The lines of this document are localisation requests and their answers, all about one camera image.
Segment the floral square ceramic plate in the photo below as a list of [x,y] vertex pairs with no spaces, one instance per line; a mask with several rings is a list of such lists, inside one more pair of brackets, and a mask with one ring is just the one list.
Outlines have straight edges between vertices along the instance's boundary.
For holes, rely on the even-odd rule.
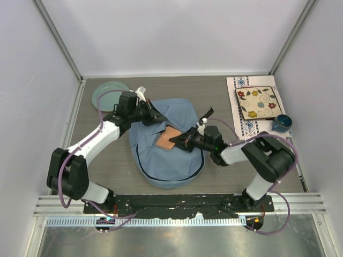
[[236,88],[235,96],[244,120],[273,120],[283,114],[271,86]]

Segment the dark blue ceramic mug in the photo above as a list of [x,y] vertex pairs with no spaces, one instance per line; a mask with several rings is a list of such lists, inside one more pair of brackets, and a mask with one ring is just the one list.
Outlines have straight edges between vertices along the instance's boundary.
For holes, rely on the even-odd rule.
[[292,119],[287,115],[281,114],[276,116],[272,121],[271,130],[278,133],[284,133],[289,131],[292,125]]

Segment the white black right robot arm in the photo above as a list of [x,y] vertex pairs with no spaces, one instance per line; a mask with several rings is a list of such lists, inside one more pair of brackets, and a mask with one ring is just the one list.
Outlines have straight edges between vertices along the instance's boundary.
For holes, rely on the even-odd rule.
[[257,175],[243,190],[235,209],[255,211],[270,188],[296,164],[295,151],[267,132],[260,133],[248,142],[229,145],[224,142],[216,126],[204,128],[203,133],[193,127],[169,141],[187,152],[195,148],[207,151],[212,161],[222,167],[244,161],[251,163]]

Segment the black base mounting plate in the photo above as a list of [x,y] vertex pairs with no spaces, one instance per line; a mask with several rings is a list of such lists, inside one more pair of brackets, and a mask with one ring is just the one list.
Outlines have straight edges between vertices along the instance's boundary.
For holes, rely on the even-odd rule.
[[253,201],[240,194],[145,194],[116,195],[105,203],[86,203],[85,214],[134,215],[139,219],[193,219],[198,213],[205,219],[233,218],[239,213],[272,213],[272,197]]

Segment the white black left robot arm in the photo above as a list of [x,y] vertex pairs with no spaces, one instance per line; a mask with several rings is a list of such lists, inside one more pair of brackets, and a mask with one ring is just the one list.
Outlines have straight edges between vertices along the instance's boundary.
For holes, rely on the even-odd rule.
[[145,97],[145,88],[123,91],[113,111],[100,117],[98,127],[80,142],[67,149],[56,148],[51,156],[47,186],[57,192],[64,208],[72,200],[83,200],[107,214],[115,204],[114,192],[93,183],[88,166],[110,143],[119,139],[133,123],[145,126],[162,123],[166,117]]

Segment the pale green round plate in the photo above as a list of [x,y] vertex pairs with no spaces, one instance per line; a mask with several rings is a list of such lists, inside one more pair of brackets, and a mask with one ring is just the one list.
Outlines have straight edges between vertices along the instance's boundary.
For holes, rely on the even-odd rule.
[[129,90],[129,87],[119,81],[110,81],[98,86],[92,94],[92,104],[97,109],[98,96],[106,93],[100,98],[99,106],[102,112],[111,112],[115,104],[118,104],[122,91]]

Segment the light blue student backpack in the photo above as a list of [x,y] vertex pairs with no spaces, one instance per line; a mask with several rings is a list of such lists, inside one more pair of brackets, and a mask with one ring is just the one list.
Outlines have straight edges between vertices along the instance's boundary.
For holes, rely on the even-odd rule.
[[128,136],[133,158],[152,186],[165,189],[184,186],[201,173],[207,152],[198,148],[187,152],[175,146],[166,150],[156,142],[168,128],[188,131],[196,126],[198,116],[187,99],[156,100],[152,104],[167,120],[151,126],[141,122],[131,125]]

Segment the patterned white placemat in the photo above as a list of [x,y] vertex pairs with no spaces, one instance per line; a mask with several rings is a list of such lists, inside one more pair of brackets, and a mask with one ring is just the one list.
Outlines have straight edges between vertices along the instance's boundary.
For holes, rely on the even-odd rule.
[[226,83],[235,133],[241,140],[264,131],[283,138],[292,136],[290,131],[272,131],[274,118],[286,113],[274,76],[227,77]]

